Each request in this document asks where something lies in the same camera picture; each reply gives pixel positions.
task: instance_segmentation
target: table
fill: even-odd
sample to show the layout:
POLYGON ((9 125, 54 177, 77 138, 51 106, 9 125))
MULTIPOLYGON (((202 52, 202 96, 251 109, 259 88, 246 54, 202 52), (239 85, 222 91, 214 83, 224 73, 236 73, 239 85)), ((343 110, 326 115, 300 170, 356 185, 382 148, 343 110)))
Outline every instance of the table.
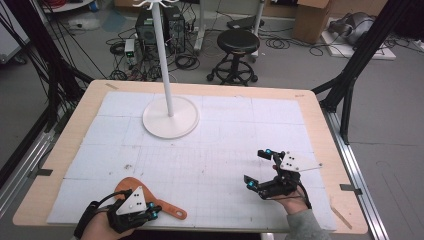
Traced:
MULTIPOLYGON (((173 94, 237 95, 297 101, 304 117, 315 157, 326 166, 322 168, 321 174, 337 223, 335 232, 364 234, 368 231, 354 192, 340 189, 340 184, 350 183, 349 178, 319 103, 311 91, 194 84, 171 84, 171 89, 173 94)), ((102 104, 103 97, 109 91, 163 93, 164 89, 162 83, 93 81, 43 166, 45 169, 52 169, 52 174, 38 176, 35 179, 13 218, 16 225, 51 226, 46 223, 46 220, 59 192, 63 176, 78 152, 82 139, 102 104)))

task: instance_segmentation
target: electronic equipment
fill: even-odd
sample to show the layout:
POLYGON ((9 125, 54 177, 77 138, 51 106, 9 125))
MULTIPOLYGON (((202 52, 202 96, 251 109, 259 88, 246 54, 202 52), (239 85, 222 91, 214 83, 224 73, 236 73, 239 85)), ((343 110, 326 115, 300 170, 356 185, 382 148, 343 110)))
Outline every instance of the electronic equipment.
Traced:
POLYGON ((142 187, 138 187, 134 191, 128 189, 115 192, 106 196, 99 202, 92 201, 88 205, 78 222, 74 231, 74 236, 80 239, 91 219, 101 211, 107 212, 109 226, 117 233, 123 233, 127 230, 141 227, 146 222, 157 219, 158 213, 161 210, 162 207, 155 206, 153 202, 146 203, 142 187), (121 194, 125 199, 118 199, 114 204, 100 208, 106 200, 121 194))
POLYGON ((170 52, 185 52, 185 19, 177 6, 163 8, 165 42, 170 52))
POLYGON ((135 30, 137 32, 140 44, 144 46, 156 45, 156 34, 153 26, 152 11, 147 8, 141 7, 138 14, 137 22, 135 23, 135 30))
POLYGON ((304 198, 306 206, 312 209, 308 193, 300 181, 299 172, 320 168, 322 167, 321 164, 314 163, 300 156, 295 156, 290 152, 282 151, 278 153, 270 149, 266 149, 265 151, 259 150, 258 157, 274 160, 274 169, 277 171, 277 176, 271 181, 259 183, 258 180, 244 175, 244 182, 247 184, 247 189, 258 193, 262 199, 268 200, 280 195, 288 196, 296 192, 299 186, 303 191, 304 196, 301 197, 304 198))
POLYGON ((127 59, 127 63, 130 69, 137 64, 137 54, 135 51, 135 39, 131 38, 131 39, 125 40, 125 58, 127 59))
MULTIPOLYGON (((227 22, 227 27, 231 29, 252 29, 255 26, 256 16, 242 18, 234 21, 227 22)), ((259 23, 259 27, 262 27, 264 25, 264 21, 261 19, 261 22, 259 23)))

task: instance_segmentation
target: grid paper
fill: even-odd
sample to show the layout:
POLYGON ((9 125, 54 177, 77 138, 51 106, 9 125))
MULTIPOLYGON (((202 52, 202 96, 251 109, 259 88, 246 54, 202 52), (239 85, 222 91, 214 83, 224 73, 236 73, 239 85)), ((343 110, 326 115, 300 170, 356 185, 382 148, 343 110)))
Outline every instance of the grid paper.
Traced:
MULTIPOLYGON (((156 198, 184 209, 144 226, 286 232, 283 207, 248 190, 243 176, 259 182, 275 175, 260 149, 290 151, 315 161, 296 101, 184 95, 200 112, 193 132, 173 140, 144 128, 146 106, 163 94, 110 92, 103 100, 65 175, 48 223, 76 224, 88 204, 112 193, 125 177, 141 180, 156 198)), ((319 170, 301 173, 323 229, 335 230, 319 170)))

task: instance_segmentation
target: gray floor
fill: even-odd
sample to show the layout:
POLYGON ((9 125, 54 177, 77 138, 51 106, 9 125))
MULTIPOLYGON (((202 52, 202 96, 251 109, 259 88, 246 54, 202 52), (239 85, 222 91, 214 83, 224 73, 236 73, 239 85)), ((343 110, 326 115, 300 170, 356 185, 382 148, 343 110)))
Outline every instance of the gray floor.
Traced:
MULTIPOLYGON (((64 14, 66 19, 72 14, 64 14)), ((106 9, 97 13, 102 27, 77 34, 75 38, 106 74, 113 70, 113 56, 105 41, 134 25, 134 15, 106 9)), ((221 16, 215 28, 225 29, 228 18, 221 16)), ((279 30, 292 22, 265 19, 266 30, 279 30)), ((199 56, 200 66, 193 71, 172 72, 171 82, 218 84, 207 82, 206 75, 219 62, 222 53, 215 44, 217 32, 205 37, 199 56)), ((334 77, 347 59, 313 56, 309 48, 291 45, 274 50, 261 42, 259 58, 252 64, 259 77, 250 86, 312 89, 334 77)), ((78 67, 95 78, 103 78, 89 60, 70 44, 78 67)), ((424 235, 424 55, 396 46, 395 61, 372 60, 355 86, 349 137, 354 154, 377 206, 390 239, 422 239, 424 235)), ((10 157, 23 136, 46 106, 46 97, 30 64, 0 66, 0 166, 10 157)), ((0 219, 2 239, 69 239, 72 228, 18 227, 12 217, 31 185, 31 179, 17 194, 9 210, 0 219)), ((366 235, 332 235, 333 239, 371 239, 366 235)))

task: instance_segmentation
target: hand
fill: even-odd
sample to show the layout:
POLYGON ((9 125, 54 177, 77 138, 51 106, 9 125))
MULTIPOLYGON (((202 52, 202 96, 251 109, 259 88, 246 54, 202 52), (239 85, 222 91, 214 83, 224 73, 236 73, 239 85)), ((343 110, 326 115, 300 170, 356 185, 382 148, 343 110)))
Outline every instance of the hand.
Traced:
POLYGON ((117 233, 109 226, 109 220, 107 218, 106 212, 101 212, 96 214, 96 216, 94 216, 93 219, 91 219, 91 221, 88 223, 81 237, 81 240, 117 240, 129 236, 133 232, 134 229, 130 229, 123 233, 117 233))
POLYGON ((289 195, 279 195, 272 197, 272 199, 283 205, 284 209, 286 209, 287 214, 291 215, 308 210, 308 206, 306 206, 304 196, 305 193, 303 192, 302 188, 297 186, 297 190, 290 193, 289 195))

